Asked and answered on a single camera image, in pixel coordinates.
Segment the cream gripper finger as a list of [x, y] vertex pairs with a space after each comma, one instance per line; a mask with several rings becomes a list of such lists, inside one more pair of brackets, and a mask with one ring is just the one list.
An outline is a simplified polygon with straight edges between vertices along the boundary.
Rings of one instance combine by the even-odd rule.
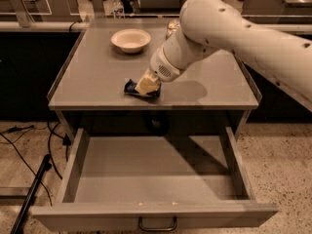
[[157, 92], [159, 88], [159, 78], [150, 69], [147, 69], [137, 82], [135, 90], [141, 96], [147, 96], [149, 93]]

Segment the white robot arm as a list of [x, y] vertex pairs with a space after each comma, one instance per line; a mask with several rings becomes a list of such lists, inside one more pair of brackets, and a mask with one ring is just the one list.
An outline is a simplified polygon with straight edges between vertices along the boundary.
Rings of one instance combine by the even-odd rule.
[[312, 107], [312, 41], [243, 19], [221, 0], [187, 0], [179, 28], [153, 54], [135, 86], [142, 97], [172, 82], [191, 64], [225, 50], [305, 108]]

